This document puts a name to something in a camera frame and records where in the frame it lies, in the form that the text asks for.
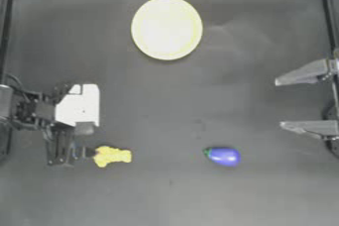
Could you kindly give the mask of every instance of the yellow toy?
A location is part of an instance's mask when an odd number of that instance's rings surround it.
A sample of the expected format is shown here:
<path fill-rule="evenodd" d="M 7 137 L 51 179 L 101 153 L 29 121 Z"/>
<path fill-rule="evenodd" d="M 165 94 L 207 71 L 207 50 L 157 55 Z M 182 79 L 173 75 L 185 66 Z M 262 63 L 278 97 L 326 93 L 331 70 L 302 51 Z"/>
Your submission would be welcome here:
<path fill-rule="evenodd" d="M 97 155 L 93 157 L 99 168 L 106 168 L 110 163 L 133 162 L 133 153 L 129 150 L 121 150 L 109 146 L 99 147 Z"/>

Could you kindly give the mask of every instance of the round plate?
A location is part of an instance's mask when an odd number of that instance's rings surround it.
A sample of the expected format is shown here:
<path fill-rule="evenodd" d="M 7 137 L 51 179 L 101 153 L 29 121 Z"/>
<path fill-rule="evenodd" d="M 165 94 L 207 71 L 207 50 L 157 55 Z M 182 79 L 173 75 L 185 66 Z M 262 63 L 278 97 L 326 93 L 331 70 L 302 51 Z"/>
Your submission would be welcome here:
<path fill-rule="evenodd" d="M 131 34 L 135 44 L 149 56 L 174 60 L 199 45 L 203 22 L 185 0 L 150 0 L 134 16 Z"/>

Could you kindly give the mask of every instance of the purple eggplant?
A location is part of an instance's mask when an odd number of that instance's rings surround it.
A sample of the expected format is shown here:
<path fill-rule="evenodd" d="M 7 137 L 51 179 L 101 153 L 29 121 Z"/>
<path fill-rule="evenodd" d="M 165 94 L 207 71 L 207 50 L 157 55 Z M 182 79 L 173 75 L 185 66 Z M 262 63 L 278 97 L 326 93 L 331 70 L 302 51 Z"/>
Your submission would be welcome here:
<path fill-rule="evenodd" d="M 241 163 L 241 152 L 234 148 L 207 148 L 205 154 L 213 162 L 225 167 L 235 167 Z"/>

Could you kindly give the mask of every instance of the gray clamp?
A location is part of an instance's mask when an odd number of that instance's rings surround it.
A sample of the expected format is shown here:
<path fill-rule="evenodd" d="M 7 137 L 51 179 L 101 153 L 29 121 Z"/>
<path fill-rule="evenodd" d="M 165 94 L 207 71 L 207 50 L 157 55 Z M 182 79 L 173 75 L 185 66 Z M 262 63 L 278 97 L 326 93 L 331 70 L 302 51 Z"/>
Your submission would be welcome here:
<path fill-rule="evenodd" d="M 275 80 L 275 86 L 309 83 L 314 84 L 339 73 L 339 50 L 334 51 L 333 59 L 317 60 L 299 69 L 282 75 Z M 335 104 L 331 104 L 319 121 L 285 121 L 282 129 L 297 134 L 306 134 L 325 141 L 339 140 L 339 122 Z"/>

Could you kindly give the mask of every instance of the cable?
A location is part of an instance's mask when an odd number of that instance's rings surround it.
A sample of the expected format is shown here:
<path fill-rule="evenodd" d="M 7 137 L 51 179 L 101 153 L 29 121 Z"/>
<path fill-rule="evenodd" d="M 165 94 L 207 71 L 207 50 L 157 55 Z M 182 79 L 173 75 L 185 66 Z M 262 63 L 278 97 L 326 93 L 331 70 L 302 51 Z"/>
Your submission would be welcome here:
<path fill-rule="evenodd" d="M 29 96 L 27 96 L 27 94 L 26 94 L 26 89 L 25 89 L 25 86 L 23 86 L 23 83 L 22 83 L 21 79 L 19 79 L 14 74 L 11 74 L 11 73 L 7 73 L 7 74 L 6 74 L 6 78 L 7 78 L 7 79 L 11 79 L 13 81 L 15 81 L 15 83 L 17 83 L 17 85 L 18 85 L 18 87 L 15 87 L 17 90 L 21 91 L 21 93 L 22 93 L 22 95 L 23 95 L 26 101 L 30 102 L 30 98 L 29 98 Z"/>

